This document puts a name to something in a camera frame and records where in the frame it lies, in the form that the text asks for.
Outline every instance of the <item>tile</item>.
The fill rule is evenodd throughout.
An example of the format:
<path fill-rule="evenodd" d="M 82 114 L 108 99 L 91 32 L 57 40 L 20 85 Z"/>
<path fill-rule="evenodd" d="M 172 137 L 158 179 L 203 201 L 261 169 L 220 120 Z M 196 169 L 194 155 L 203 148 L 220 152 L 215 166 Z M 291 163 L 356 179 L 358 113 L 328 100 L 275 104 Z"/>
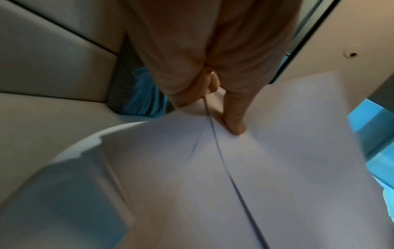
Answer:
<path fill-rule="evenodd" d="M 104 103 L 0 93 L 0 203 L 79 140 L 123 123 Z"/>
<path fill-rule="evenodd" d="M 116 55 L 0 0 L 0 91 L 104 101 Z"/>
<path fill-rule="evenodd" d="M 112 0 L 16 0 L 37 13 L 119 52 L 125 30 Z"/>

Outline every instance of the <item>person's right hand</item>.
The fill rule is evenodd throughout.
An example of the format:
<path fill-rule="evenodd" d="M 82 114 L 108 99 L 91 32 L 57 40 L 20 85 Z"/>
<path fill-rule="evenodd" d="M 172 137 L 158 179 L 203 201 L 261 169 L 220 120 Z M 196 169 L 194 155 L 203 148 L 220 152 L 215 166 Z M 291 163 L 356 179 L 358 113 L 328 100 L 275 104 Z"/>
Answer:
<path fill-rule="evenodd" d="M 286 53 L 302 0 L 118 2 L 133 45 L 173 105 L 220 84 L 224 123 L 240 135 L 246 110 Z"/>

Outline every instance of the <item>beige floor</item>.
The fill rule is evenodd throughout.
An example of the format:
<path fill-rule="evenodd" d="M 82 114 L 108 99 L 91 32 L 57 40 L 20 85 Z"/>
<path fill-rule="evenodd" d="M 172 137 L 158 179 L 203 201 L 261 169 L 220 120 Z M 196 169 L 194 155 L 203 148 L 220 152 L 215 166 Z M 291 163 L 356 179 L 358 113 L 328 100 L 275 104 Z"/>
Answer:
<path fill-rule="evenodd" d="M 0 93 L 0 203 L 70 145 L 123 123 L 104 103 Z"/>

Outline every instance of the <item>tiled wall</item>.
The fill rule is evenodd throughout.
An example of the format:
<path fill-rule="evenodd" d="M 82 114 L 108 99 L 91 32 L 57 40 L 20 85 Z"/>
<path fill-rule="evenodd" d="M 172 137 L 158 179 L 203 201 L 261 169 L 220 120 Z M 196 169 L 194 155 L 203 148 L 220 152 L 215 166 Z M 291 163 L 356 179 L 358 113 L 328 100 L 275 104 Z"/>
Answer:
<path fill-rule="evenodd" d="M 124 36 L 112 0 L 0 0 L 0 91 L 105 101 Z"/>

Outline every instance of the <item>wall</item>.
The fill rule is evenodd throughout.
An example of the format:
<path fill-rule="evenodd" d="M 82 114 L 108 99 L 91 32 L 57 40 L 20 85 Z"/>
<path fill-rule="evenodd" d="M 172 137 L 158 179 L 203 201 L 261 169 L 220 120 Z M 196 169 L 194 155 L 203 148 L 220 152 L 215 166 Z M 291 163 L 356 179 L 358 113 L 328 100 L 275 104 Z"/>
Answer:
<path fill-rule="evenodd" d="M 342 0 L 282 73 L 280 81 L 338 70 L 350 109 L 394 71 L 394 1 Z M 359 46 L 358 56 L 343 56 Z"/>

